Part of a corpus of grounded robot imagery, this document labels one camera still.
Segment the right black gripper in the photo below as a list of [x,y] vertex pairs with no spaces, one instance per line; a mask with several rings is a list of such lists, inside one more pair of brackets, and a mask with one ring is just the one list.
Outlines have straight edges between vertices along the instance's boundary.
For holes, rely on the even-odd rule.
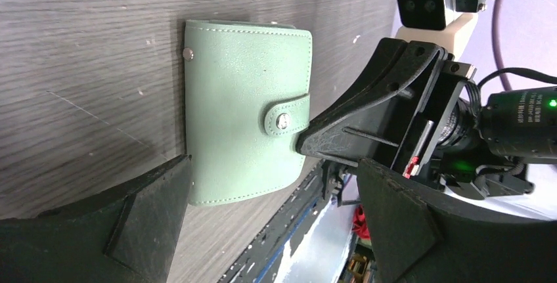
[[513,74],[544,85],[482,102],[476,68],[446,60],[434,43],[381,39],[349,89],[301,132],[296,151],[351,167],[363,158],[391,165],[401,151],[395,168],[404,177],[425,171],[465,198],[532,193],[528,165],[556,163],[556,78],[503,68],[487,79]]

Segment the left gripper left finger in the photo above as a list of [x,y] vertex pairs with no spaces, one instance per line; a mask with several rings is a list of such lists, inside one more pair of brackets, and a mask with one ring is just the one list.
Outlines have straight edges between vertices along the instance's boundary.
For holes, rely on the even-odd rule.
[[31,219],[1,221],[2,282],[165,282],[191,185],[191,157]]

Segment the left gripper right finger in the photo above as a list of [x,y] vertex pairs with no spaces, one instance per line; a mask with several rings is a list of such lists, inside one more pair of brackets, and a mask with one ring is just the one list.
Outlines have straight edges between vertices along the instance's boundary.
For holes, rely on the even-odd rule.
[[357,186],[379,282],[555,282],[556,222],[457,200],[363,159]]

